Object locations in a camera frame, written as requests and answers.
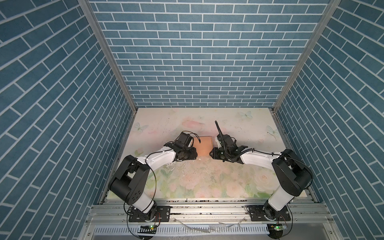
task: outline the blue brick wall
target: blue brick wall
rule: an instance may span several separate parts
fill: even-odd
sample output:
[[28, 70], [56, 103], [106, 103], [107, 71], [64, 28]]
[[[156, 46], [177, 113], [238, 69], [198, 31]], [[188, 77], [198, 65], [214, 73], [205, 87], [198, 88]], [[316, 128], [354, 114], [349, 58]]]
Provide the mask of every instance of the blue brick wall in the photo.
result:
[[383, 239], [384, 1], [342, 0], [278, 115], [345, 239]]
[[0, 1], [0, 239], [78, 237], [131, 113], [77, 0]]
[[328, 1], [91, 4], [139, 107], [272, 107]]

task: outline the floral tabletop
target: floral tabletop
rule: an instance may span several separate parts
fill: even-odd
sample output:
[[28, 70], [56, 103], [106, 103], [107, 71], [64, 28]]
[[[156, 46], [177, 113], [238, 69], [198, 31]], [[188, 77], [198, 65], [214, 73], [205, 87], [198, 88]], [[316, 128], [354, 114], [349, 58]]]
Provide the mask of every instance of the floral tabletop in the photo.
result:
[[[273, 152], [285, 149], [268, 108], [140, 108], [123, 157], [139, 157], [157, 151], [181, 131], [214, 139], [218, 134], [215, 120], [224, 134], [237, 139], [238, 146]], [[172, 162], [155, 170], [155, 174], [157, 199], [266, 199], [279, 186], [276, 174], [270, 169], [222, 162], [209, 156]], [[150, 173], [144, 191], [152, 197], [154, 189], [155, 180]], [[118, 197], [109, 192], [108, 199], [115, 198]]]

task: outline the black mounting plate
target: black mounting plate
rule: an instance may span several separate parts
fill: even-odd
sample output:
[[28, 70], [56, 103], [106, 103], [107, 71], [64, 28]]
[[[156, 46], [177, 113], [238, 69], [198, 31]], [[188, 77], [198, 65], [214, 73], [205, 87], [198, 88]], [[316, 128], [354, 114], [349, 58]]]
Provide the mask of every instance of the black mounting plate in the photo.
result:
[[[131, 210], [131, 214], [129, 216], [129, 222], [145, 222], [144, 218], [141, 218], [138, 210]], [[170, 206], [157, 206], [155, 215], [159, 217], [158, 213], [160, 213], [161, 222], [169, 222], [170, 215]]]
[[[260, 222], [260, 221], [270, 221], [268, 218], [264, 216], [264, 205], [248, 205], [247, 209], [249, 210], [249, 216], [251, 217], [251, 221]], [[280, 211], [280, 221], [288, 222], [291, 220], [291, 216], [288, 212], [287, 206], [284, 206]]]

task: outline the metal corner post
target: metal corner post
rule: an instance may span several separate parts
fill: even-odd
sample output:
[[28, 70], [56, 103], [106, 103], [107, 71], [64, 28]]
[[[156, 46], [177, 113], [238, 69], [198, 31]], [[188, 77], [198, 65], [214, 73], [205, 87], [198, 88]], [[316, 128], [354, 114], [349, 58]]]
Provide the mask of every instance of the metal corner post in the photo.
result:
[[288, 77], [287, 82], [285, 83], [283, 89], [281, 90], [279, 97], [277, 98], [276, 102], [273, 104], [272, 110], [274, 113], [276, 113], [279, 107], [281, 106], [285, 96], [288, 94], [288, 91], [290, 90], [293, 83], [295, 82], [297, 76], [299, 75], [301, 69], [303, 68], [305, 62], [307, 61], [309, 55], [311, 54], [313, 48], [315, 47], [325, 27], [327, 26], [329, 20], [331, 19], [333, 13], [336, 11], [336, 8], [339, 6], [340, 1], [341, 0], [330, 0], [327, 7], [324, 9], [323, 15], [321, 16], [319, 23], [316, 25], [315, 29], [313, 30], [311, 38], [308, 40], [308, 43], [305, 46], [303, 53], [300, 55], [299, 59], [297, 60], [297, 63], [293, 67], [292, 72]]
[[137, 108], [135, 105], [135, 102], [132, 99], [131, 94], [128, 91], [127, 85], [125, 84], [124, 78], [121, 75], [121, 72], [118, 68], [118, 65], [115, 61], [115, 58], [113, 57], [113, 54], [111, 52], [111, 49], [108, 46], [107, 40], [104, 37], [104, 34], [100, 28], [100, 25], [96, 19], [95, 13], [92, 10], [91, 4], [89, 3], [89, 0], [78, 0], [81, 9], [84, 12], [84, 15], [86, 19], [88, 20], [89, 25], [92, 28], [93, 33], [95, 34], [95, 37], [100, 44], [101, 50], [103, 51], [120, 87], [121, 90], [124, 93], [125, 98], [127, 99], [130, 107], [132, 108], [133, 113], [136, 113]]

